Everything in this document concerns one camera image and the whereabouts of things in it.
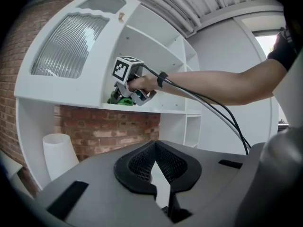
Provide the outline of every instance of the black wristband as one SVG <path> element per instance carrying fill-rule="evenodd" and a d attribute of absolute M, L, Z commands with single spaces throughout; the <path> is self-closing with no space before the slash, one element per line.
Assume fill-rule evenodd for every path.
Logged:
<path fill-rule="evenodd" d="M 162 78 L 158 77 L 157 83 L 158 83 L 158 86 L 159 86 L 159 87 L 163 88 L 163 79 L 165 79 L 166 77 L 168 77 L 168 75 L 167 75 L 165 72 L 162 71 L 162 72 L 159 74 L 159 76 L 162 77 Z"/>

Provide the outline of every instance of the white lamp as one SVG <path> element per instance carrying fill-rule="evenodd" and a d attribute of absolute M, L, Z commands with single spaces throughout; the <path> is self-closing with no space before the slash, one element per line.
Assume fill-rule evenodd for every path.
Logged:
<path fill-rule="evenodd" d="M 43 149 L 47 170 L 52 181 L 79 163 L 71 144 L 71 138 L 66 134 L 44 136 Z"/>

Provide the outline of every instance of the black mesh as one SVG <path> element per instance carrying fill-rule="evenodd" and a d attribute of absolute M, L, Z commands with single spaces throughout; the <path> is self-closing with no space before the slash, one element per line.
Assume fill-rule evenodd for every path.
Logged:
<path fill-rule="evenodd" d="M 169 152 L 160 145 L 156 146 L 156 161 L 166 180 L 171 183 L 187 171 L 185 160 Z"/>
<path fill-rule="evenodd" d="M 151 171 L 155 164 L 155 147 L 149 146 L 144 151 L 134 156 L 128 164 L 131 172 L 142 180 L 151 181 Z"/>

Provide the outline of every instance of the black sleeve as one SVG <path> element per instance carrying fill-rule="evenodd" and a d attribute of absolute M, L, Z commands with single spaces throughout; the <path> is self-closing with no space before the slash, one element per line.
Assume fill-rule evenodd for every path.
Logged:
<path fill-rule="evenodd" d="M 292 46 L 291 37 L 287 36 L 287 31 L 280 32 L 276 37 L 274 50 L 268 54 L 267 58 L 275 59 L 289 71 L 296 57 L 297 54 Z"/>

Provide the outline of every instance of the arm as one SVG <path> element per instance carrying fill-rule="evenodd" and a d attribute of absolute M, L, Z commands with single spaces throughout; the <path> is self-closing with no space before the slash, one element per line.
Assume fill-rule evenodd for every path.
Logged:
<path fill-rule="evenodd" d="M 281 63 L 268 59 L 242 73 L 195 71 L 168 74 L 168 79 L 194 92 L 204 94 L 224 105 L 245 105 L 272 96 L 272 91 L 287 73 Z M 160 90 L 154 75 L 129 83 L 130 90 Z M 173 86 L 163 83 L 163 91 L 186 96 Z"/>

